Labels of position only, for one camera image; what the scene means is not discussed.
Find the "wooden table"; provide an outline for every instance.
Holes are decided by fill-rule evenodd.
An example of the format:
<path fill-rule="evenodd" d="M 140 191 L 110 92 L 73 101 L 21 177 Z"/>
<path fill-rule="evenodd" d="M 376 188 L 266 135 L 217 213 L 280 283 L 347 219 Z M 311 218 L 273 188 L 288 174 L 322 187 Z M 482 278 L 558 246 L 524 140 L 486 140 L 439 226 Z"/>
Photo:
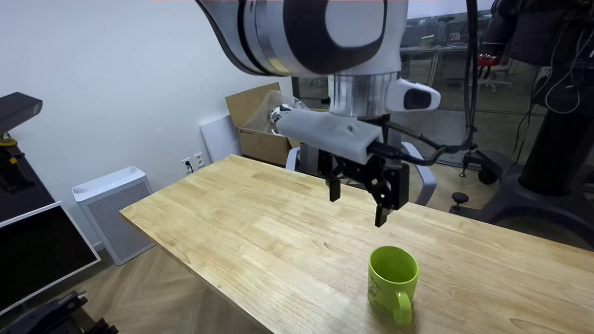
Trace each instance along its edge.
<path fill-rule="evenodd" d="M 594 254 L 409 203 L 374 226 L 353 187 L 229 156 L 122 210 L 195 276 L 277 333 L 592 333 Z M 368 305 L 367 261 L 405 248 L 413 324 Z"/>

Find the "cardboard box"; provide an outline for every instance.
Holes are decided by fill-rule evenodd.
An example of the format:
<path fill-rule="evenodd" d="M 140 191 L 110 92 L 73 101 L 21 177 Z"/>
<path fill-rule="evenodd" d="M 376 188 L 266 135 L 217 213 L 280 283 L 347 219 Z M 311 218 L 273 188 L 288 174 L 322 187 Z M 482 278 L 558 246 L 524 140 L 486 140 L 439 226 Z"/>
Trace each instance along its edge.
<path fill-rule="evenodd" d="M 270 90 L 280 90 L 279 83 L 252 88 L 227 96 L 225 99 L 227 100 L 231 120 L 239 130 L 241 153 L 256 160 L 285 166 L 287 155 L 292 147 L 287 137 L 245 127 L 249 118 L 258 109 Z"/>

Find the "wooden floor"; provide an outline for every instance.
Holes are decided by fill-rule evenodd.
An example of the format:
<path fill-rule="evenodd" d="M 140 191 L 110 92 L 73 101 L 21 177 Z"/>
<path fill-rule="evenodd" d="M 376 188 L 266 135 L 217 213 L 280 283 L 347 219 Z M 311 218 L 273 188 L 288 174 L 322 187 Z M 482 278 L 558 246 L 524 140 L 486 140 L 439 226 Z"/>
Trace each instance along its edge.
<path fill-rule="evenodd" d="M 431 169 L 438 187 L 428 206 L 438 210 L 449 210 L 453 204 L 451 194 L 454 191 L 462 191 L 470 196 L 467 206 L 480 208 L 496 190 L 496 185 L 481 184 L 474 171 L 468 171 L 466 178 L 460 178 L 460 171 L 455 168 L 433 166 Z M 421 189 L 421 181 L 416 173 L 411 176 L 410 187 L 410 198 L 413 200 Z M 537 234 L 542 232 L 540 226 L 535 228 L 529 225 L 520 229 Z M 549 233 L 561 238 L 568 238 L 569 235 L 559 229 Z M 59 291 L 53 290 L 53 294 L 59 296 L 73 289 L 87 290 L 87 312 L 94 319 L 105 318 L 120 333 L 266 333 L 158 247 L 153 247 L 123 266 L 106 267 L 103 264 L 103 267 L 99 265 L 91 268 L 86 275 L 90 277 L 81 282 L 70 281 L 61 285 Z"/>

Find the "monitor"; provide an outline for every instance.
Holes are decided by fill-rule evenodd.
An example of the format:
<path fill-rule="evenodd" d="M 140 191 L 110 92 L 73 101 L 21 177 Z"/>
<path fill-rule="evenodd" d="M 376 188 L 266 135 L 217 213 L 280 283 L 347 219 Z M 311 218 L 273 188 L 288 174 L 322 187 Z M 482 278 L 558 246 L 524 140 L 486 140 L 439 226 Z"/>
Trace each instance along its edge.
<path fill-rule="evenodd" d="M 0 223 L 0 315 L 100 261 L 60 202 Z"/>

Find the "mug handle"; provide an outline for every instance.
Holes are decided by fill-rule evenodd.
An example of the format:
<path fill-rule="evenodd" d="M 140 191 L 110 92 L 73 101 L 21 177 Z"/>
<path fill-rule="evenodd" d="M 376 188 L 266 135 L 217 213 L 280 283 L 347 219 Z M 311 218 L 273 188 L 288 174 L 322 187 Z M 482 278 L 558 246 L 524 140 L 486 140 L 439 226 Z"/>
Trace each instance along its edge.
<path fill-rule="evenodd" d="M 397 324 L 411 323 L 412 306 L 406 292 L 396 292 L 396 305 L 392 313 Z"/>

